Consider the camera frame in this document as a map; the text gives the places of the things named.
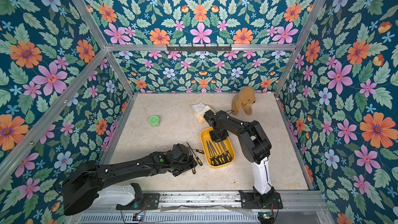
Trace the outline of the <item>yellow plastic storage box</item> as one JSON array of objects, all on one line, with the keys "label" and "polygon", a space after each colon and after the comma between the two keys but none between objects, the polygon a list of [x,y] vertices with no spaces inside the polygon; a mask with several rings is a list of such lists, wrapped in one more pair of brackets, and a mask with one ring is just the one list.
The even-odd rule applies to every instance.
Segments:
[{"label": "yellow plastic storage box", "polygon": [[212,128],[202,130],[200,140],[207,163],[211,168],[218,169],[234,162],[235,151],[229,137],[224,141],[214,142],[211,139],[211,131],[213,131]]}]

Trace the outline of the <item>file tool eight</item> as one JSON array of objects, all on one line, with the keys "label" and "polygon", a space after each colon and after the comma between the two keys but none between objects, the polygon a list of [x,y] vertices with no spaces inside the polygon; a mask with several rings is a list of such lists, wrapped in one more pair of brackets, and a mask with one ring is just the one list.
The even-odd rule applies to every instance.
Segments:
[{"label": "file tool eight", "polygon": [[200,158],[196,155],[194,149],[190,146],[189,143],[187,143],[187,144],[188,144],[188,147],[189,147],[190,151],[193,153],[195,159],[197,160],[198,164],[199,164],[200,166],[203,166],[202,161],[201,161]]}]

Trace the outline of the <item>file tool seven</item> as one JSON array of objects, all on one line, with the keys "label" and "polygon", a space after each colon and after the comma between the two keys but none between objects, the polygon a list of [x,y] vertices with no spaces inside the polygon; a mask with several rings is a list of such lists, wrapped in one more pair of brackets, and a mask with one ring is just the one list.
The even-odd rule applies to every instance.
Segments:
[{"label": "file tool seven", "polygon": [[194,149],[193,151],[201,153],[201,154],[205,154],[205,152],[203,150],[200,150],[200,149]]}]

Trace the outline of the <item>file tool four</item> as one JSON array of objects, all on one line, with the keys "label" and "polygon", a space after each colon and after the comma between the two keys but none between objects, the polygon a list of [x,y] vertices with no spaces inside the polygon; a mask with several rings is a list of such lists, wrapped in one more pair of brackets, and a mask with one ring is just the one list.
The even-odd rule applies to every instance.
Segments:
[{"label": "file tool four", "polygon": [[217,144],[212,142],[212,146],[213,146],[213,149],[214,149],[215,153],[217,154],[217,158],[219,160],[219,163],[220,164],[224,164],[224,157],[223,157],[221,151],[218,149]]}]

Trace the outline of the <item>file tool six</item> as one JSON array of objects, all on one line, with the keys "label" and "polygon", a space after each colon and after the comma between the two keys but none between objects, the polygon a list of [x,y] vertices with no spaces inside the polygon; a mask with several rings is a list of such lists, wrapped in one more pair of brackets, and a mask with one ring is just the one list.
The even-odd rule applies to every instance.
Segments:
[{"label": "file tool six", "polygon": [[209,151],[209,157],[210,157],[211,165],[215,167],[216,162],[215,162],[214,157],[213,157],[213,155],[211,153],[211,148],[209,146],[209,142],[206,141],[206,144],[207,144],[207,148],[208,148],[208,151]]}]

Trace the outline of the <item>file tool one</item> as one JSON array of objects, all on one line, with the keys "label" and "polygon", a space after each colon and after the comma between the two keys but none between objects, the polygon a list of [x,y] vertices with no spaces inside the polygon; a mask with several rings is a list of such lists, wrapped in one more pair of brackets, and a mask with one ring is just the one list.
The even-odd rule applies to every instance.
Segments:
[{"label": "file tool one", "polygon": [[224,151],[225,151],[225,154],[226,154],[226,157],[227,157],[227,159],[228,159],[228,162],[231,162],[231,161],[232,161],[232,156],[231,156],[231,154],[229,153],[229,150],[227,149],[227,147],[226,147],[224,141],[222,141],[221,145],[222,145],[222,147],[223,147],[223,149],[224,149]]}]

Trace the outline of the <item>file tool five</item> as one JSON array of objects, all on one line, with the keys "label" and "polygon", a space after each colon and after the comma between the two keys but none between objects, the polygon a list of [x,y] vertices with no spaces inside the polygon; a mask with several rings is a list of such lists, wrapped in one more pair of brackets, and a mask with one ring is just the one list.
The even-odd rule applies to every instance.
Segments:
[{"label": "file tool five", "polygon": [[214,150],[213,150],[213,147],[212,147],[212,145],[211,145],[210,142],[209,142],[209,151],[210,151],[211,156],[212,156],[212,158],[213,158],[213,160],[214,160],[214,162],[215,162],[215,165],[216,165],[216,166],[219,166],[218,158],[217,158],[217,156],[216,156],[216,154],[215,154],[215,152],[214,152]]}]

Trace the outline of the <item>file tool two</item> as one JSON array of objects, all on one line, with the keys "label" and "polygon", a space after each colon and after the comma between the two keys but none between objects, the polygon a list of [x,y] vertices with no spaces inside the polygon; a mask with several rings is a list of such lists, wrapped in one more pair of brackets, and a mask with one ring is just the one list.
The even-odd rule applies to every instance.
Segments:
[{"label": "file tool two", "polygon": [[221,150],[222,150],[222,152],[223,152],[223,155],[224,155],[226,161],[227,161],[227,162],[230,162],[230,158],[229,158],[229,155],[228,155],[228,153],[227,153],[227,150],[226,150],[226,148],[225,148],[225,146],[224,146],[224,143],[223,143],[223,142],[220,142],[219,144],[220,144],[220,148],[221,148]]}]

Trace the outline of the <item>file tool three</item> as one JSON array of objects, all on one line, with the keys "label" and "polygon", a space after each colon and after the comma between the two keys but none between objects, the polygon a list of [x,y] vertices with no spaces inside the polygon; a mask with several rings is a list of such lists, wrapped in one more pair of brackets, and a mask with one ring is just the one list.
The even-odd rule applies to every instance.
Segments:
[{"label": "file tool three", "polygon": [[229,157],[228,157],[227,153],[224,151],[224,149],[222,148],[222,146],[220,145],[220,142],[215,142],[215,146],[217,147],[217,149],[220,153],[220,157],[223,161],[223,164],[227,164],[229,162]]}]

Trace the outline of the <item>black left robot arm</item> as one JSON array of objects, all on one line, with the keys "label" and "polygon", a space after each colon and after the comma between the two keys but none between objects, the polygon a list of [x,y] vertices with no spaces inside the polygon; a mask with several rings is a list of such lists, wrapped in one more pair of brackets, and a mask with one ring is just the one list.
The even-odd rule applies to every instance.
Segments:
[{"label": "black left robot arm", "polygon": [[101,165],[85,162],[62,183],[64,214],[72,216],[83,212],[100,196],[101,190],[117,183],[167,172],[176,177],[196,165],[190,149],[182,144],[128,162]]}]

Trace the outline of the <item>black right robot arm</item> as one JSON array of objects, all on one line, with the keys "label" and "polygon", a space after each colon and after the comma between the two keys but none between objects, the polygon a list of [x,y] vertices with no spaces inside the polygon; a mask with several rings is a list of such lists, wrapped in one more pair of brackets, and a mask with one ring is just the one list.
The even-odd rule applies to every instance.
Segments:
[{"label": "black right robot arm", "polygon": [[222,143],[232,133],[238,137],[241,151],[252,164],[254,173],[254,193],[264,197],[273,189],[269,171],[269,156],[272,148],[269,138],[258,121],[242,121],[225,111],[214,113],[209,110],[204,120],[212,128],[210,139]]}]

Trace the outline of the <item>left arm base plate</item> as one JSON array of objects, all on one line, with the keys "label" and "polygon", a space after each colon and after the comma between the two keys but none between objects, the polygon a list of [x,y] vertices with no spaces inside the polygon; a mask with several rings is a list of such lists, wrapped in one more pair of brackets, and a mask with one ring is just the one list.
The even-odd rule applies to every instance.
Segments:
[{"label": "left arm base plate", "polygon": [[131,203],[127,205],[116,206],[116,210],[122,211],[130,211],[130,210],[153,210],[157,209],[160,203],[160,194],[158,193],[149,193],[143,194],[142,196],[138,196]]}]

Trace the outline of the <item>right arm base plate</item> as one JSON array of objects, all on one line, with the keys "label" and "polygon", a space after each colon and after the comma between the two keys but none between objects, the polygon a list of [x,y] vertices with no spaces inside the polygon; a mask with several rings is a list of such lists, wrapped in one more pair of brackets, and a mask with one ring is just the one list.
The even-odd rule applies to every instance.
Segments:
[{"label": "right arm base plate", "polygon": [[239,191],[241,207],[245,209],[283,209],[281,196],[273,188],[261,195],[257,191]]}]

